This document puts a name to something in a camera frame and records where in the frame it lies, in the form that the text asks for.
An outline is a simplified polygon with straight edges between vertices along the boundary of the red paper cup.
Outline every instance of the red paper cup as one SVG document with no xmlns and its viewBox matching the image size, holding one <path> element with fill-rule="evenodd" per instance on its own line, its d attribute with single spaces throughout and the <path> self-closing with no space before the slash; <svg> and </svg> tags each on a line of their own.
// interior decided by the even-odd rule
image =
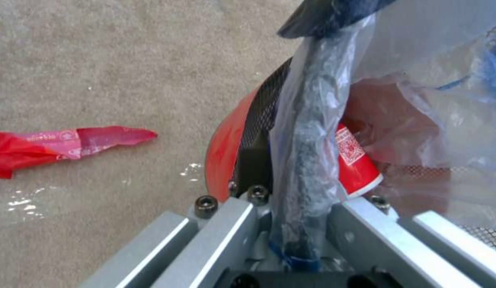
<svg viewBox="0 0 496 288">
<path fill-rule="evenodd" d="M 383 181 L 383 175 L 343 124 L 339 123 L 335 140 L 339 147 L 339 180 L 348 198 L 364 195 Z"/>
</svg>

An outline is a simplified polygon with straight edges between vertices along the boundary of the black mesh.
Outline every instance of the black mesh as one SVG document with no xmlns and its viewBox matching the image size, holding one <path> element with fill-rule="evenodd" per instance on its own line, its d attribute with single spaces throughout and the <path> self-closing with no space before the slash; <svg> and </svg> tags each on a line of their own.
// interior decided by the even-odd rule
<svg viewBox="0 0 496 288">
<path fill-rule="evenodd" d="M 269 131 L 275 125 L 275 106 L 287 74 L 291 58 L 269 76 L 255 95 L 246 116 L 240 148 L 251 146 L 261 130 Z"/>
</svg>

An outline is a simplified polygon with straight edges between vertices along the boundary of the metal mesh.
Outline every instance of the metal mesh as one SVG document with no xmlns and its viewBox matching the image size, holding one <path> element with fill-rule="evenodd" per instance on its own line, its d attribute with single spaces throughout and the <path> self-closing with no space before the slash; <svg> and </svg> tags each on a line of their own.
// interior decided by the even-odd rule
<svg viewBox="0 0 496 288">
<path fill-rule="evenodd" d="M 460 225 L 464 231 L 467 231 L 473 237 L 481 240 L 484 244 L 490 246 L 496 250 L 496 231 L 493 229 L 487 229 L 482 227 L 471 227 L 466 225 Z"/>
<path fill-rule="evenodd" d="M 240 149 L 251 146 L 261 130 L 269 131 L 275 125 L 275 106 L 289 73 L 290 61 L 291 58 L 274 71 L 255 95 L 246 116 Z"/>
</svg>

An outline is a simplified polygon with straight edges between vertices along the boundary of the plastic wrap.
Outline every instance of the plastic wrap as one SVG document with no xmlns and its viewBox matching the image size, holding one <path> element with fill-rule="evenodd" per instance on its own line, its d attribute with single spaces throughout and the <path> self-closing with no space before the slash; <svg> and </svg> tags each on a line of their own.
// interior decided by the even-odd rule
<svg viewBox="0 0 496 288">
<path fill-rule="evenodd" d="M 338 152 L 330 141 L 343 114 L 361 29 L 305 38 L 281 90 L 271 130 L 274 188 L 271 244 L 296 269 L 317 270 L 330 206 L 339 201 Z"/>
<path fill-rule="evenodd" d="M 307 13 L 328 3 L 331 17 L 314 20 Z M 319 269 L 325 216 L 343 200 L 337 149 L 325 139 L 343 117 L 348 96 L 345 120 L 381 163 L 388 179 L 378 189 L 394 195 L 396 203 L 407 193 L 419 195 L 424 207 L 449 215 L 448 203 L 426 197 L 428 188 L 446 202 L 467 200 L 475 210 L 496 201 L 495 189 L 451 193 L 457 180 L 471 179 L 467 171 L 485 175 L 472 178 L 479 180 L 472 191 L 484 185 L 480 179 L 488 173 L 493 180 L 486 184 L 496 188 L 496 48 L 484 49 L 481 36 L 496 25 L 496 0 L 476 7 L 467 0 L 376 3 L 364 10 L 376 14 L 356 22 L 361 18 L 338 17 L 357 15 L 354 4 L 307 1 L 280 31 L 289 38 L 308 36 L 292 60 L 270 133 L 275 195 L 270 243 L 298 270 Z M 300 24 L 304 30 L 296 28 Z M 457 167 L 463 172 L 453 177 Z M 413 206 L 416 200 L 405 202 Z M 493 214 L 482 218 L 495 224 L 495 213 L 488 213 Z"/>
<path fill-rule="evenodd" d="M 352 86 L 345 116 L 383 163 L 405 216 L 433 209 L 496 229 L 496 27 L 455 49 Z"/>
</svg>

